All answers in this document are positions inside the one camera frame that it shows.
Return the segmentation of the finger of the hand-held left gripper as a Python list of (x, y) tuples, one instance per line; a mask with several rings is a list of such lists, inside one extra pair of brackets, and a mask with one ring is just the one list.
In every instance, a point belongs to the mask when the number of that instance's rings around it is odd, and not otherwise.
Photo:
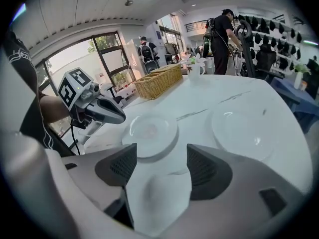
[(101, 108), (104, 108), (105, 110), (108, 110), (109, 112), (126, 119), (124, 111), (113, 99), (99, 99), (97, 104)]
[(117, 107), (105, 108), (100, 106), (88, 106), (86, 115), (102, 123), (121, 124), (126, 120), (126, 115)]

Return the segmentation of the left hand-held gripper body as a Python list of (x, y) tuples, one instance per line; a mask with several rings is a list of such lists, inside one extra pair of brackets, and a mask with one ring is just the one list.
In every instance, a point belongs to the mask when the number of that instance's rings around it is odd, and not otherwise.
[(81, 68), (64, 73), (58, 87), (58, 95), (69, 111), (71, 126), (86, 129), (94, 119), (86, 109), (100, 94), (99, 84)]

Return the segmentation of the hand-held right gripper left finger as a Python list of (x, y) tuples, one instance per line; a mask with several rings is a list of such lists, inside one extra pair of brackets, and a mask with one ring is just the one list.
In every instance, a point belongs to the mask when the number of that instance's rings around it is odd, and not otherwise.
[(62, 158), (75, 185), (104, 211), (117, 202), (137, 165), (137, 144)]

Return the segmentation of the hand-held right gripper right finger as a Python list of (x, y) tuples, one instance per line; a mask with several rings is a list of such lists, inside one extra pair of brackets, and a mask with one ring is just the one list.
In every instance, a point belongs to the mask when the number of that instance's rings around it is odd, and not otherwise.
[(294, 210), (302, 193), (261, 161), (188, 144), (190, 201), (216, 224), (263, 224)]

